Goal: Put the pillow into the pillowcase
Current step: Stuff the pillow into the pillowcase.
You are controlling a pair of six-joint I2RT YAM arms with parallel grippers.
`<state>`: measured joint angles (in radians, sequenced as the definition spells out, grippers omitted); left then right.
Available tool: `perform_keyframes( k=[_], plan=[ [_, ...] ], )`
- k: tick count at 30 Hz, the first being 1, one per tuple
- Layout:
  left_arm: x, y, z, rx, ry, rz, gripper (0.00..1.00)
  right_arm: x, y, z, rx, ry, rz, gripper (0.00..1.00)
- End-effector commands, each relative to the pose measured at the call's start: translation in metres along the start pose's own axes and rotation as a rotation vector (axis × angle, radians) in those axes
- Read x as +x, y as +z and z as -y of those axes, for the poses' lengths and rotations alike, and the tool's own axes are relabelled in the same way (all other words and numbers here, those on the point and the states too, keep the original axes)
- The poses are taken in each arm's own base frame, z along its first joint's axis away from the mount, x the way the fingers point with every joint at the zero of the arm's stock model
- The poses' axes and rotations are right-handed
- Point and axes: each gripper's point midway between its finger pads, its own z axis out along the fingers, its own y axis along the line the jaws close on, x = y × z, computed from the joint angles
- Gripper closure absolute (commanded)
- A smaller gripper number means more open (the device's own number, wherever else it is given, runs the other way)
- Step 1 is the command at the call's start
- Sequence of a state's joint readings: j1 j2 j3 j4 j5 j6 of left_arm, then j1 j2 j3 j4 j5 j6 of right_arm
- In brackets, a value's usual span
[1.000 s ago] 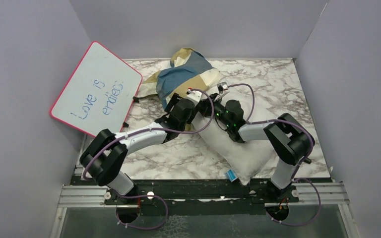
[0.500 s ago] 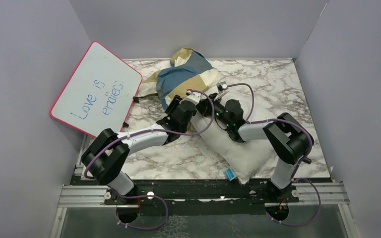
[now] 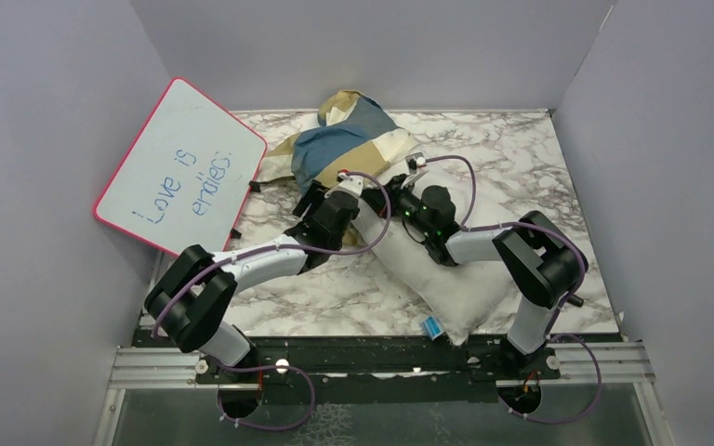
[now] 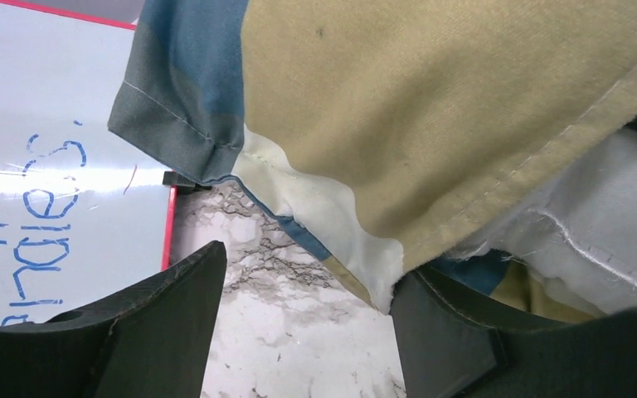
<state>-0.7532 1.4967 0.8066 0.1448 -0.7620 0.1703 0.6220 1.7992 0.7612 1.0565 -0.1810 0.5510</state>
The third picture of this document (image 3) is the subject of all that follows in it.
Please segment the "blue beige checked pillowcase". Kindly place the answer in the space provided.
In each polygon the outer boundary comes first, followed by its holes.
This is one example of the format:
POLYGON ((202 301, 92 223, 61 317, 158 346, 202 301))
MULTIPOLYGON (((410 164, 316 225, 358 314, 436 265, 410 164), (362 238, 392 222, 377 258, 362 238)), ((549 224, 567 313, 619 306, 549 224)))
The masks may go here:
POLYGON ((318 125, 281 142, 263 158, 256 182, 291 177, 318 200, 343 170, 378 178, 418 147, 410 131, 356 90, 340 90, 319 109, 318 125))

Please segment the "white pillow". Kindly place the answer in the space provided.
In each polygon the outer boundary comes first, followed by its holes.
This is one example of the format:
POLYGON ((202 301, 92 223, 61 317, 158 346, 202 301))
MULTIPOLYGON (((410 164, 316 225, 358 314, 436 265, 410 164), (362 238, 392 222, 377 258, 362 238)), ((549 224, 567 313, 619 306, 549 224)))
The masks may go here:
MULTIPOLYGON (((439 185, 448 189, 456 207, 456 222, 461 222, 469 208, 471 176, 459 160, 435 162, 428 173, 414 186, 419 196, 427 186, 439 185)), ((476 192, 476 202, 467 221, 468 227, 488 226, 517 219, 517 215, 494 200, 490 193, 476 192)), ((505 316, 515 313, 510 304, 518 304, 519 291, 501 261, 468 263, 445 267, 430 259, 425 248, 412 241, 397 219, 390 223, 382 240, 372 252, 390 273, 420 295, 455 345, 467 340, 482 327, 503 330, 505 316), (499 314, 500 322, 489 322, 499 314)), ((360 201, 359 215, 352 221, 366 243, 380 234, 385 219, 379 217, 368 204, 360 201)))

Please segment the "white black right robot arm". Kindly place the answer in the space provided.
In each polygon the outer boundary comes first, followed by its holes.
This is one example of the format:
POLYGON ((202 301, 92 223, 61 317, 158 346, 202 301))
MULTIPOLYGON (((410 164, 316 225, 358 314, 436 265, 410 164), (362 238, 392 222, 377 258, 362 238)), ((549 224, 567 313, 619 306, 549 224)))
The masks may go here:
POLYGON ((500 343, 499 365, 513 378, 536 367, 562 300, 583 281, 587 260, 541 212, 518 221, 464 229, 456 222, 456 205, 444 186, 414 193, 407 174, 393 177, 382 190, 366 189, 362 198, 379 217, 394 217, 422 236, 432 261, 456 267, 479 261, 502 261, 522 294, 514 323, 500 343))

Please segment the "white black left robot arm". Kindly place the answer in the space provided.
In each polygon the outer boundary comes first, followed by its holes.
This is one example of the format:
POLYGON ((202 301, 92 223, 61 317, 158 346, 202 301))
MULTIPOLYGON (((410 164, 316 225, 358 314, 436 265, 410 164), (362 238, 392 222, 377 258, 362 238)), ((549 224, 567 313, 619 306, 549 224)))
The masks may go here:
POLYGON ((254 346, 224 320, 233 297, 264 282, 316 269, 342 255, 342 238, 359 213, 360 177, 345 176, 331 190, 303 196, 299 222, 268 243, 224 253, 199 244, 185 248, 144 302, 154 319, 152 336, 165 335, 183 353, 199 351, 217 361, 232 381, 254 372, 254 346))

